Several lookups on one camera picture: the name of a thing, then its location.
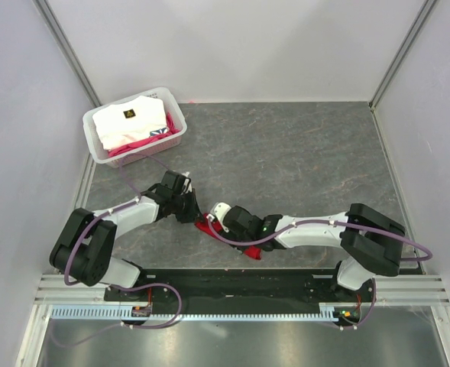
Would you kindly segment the red cloth napkin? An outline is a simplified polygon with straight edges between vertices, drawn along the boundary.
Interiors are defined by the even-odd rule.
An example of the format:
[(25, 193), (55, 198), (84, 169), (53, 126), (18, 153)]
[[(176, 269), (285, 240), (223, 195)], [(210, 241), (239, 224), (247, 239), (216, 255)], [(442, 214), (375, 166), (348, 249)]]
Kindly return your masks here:
[[(220, 237), (234, 241), (234, 242), (240, 242), (240, 239), (237, 239), (235, 235), (233, 235), (230, 232), (226, 232), (223, 228), (220, 222), (217, 219), (214, 219), (213, 221), (209, 222), (208, 220), (209, 213), (204, 213), (202, 219), (198, 219), (195, 222), (195, 227), (199, 229), (200, 231), (206, 233), (207, 235), (210, 235), (214, 239), (218, 239), (219, 235)], [(262, 250), (258, 248), (257, 246), (236, 246), (232, 244), (227, 245), (234, 250), (239, 251), (241, 254), (248, 256), (251, 259), (254, 260), (261, 260), (261, 253)]]

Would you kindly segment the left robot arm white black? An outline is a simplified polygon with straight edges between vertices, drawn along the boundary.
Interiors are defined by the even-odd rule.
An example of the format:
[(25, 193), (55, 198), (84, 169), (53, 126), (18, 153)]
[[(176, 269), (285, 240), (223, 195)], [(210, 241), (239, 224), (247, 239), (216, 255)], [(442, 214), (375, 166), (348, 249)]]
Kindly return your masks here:
[(174, 216), (180, 223), (202, 218), (188, 173), (166, 171), (161, 182), (119, 206), (72, 211), (49, 257), (67, 285), (107, 284), (121, 288), (130, 300), (147, 294), (141, 269), (113, 256), (116, 239), (142, 226)]

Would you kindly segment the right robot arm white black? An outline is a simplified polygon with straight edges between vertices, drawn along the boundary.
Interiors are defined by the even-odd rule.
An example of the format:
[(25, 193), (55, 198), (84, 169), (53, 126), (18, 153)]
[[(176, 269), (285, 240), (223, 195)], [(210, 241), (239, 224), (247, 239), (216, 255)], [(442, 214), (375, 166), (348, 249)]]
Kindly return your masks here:
[(362, 203), (330, 216), (301, 218), (273, 214), (260, 218), (241, 206), (217, 203), (211, 214), (221, 235), (236, 248), (271, 252), (297, 247), (332, 247), (348, 254), (330, 281), (332, 296), (349, 300), (376, 275), (400, 273), (405, 227)]

